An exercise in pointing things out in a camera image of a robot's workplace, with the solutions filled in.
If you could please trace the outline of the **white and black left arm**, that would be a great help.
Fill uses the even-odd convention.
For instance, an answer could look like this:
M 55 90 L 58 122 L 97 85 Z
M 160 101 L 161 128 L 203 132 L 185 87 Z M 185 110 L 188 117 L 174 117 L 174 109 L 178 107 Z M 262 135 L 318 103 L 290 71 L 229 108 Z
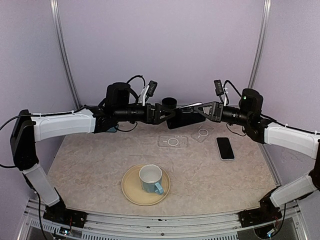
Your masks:
M 116 82 L 106 89 L 106 97 L 97 106 L 84 106 L 76 111 L 31 114 L 22 110 L 16 117 L 10 146 L 14 165 L 26 181 L 41 197 L 49 212 L 63 223 L 70 218 L 61 197 L 50 184 L 39 164 L 36 143 L 55 137 L 73 134 L 98 134 L 116 128 L 119 122 L 159 125 L 176 114 L 173 110 L 156 103 L 146 103 L 157 84 L 150 81 L 141 95 L 137 95 L 126 82 Z

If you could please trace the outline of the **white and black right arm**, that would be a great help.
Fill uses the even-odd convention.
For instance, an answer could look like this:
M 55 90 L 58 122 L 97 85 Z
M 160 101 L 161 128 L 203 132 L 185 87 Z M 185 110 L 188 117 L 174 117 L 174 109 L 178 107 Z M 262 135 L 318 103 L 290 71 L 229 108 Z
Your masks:
M 256 210 L 256 218 L 266 222 L 276 208 L 298 200 L 320 189 L 320 134 L 299 130 L 262 116 L 263 96 L 256 90 L 242 91 L 239 107 L 231 107 L 213 101 L 196 105 L 194 110 L 212 122 L 228 123 L 243 127 L 244 133 L 260 144 L 280 146 L 294 150 L 315 160 L 313 169 L 267 195 L 267 201 Z

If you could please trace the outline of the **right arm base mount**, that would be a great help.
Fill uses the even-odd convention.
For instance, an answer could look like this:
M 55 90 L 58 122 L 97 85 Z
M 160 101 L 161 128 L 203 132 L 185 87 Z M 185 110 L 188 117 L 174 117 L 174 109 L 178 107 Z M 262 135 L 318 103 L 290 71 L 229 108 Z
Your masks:
M 268 223 L 283 217 L 280 208 L 274 206 L 270 199 L 273 191 L 262 197 L 258 208 L 246 209 L 238 213 L 242 228 Z

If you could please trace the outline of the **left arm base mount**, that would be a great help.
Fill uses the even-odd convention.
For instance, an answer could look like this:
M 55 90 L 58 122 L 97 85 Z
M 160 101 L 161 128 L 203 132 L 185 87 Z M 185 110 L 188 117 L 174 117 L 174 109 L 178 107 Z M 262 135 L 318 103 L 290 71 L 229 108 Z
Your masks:
M 66 208 L 64 204 L 45 206 L 43 218 L 69 227 L 84 228 L 87 213 L 84 211 Z

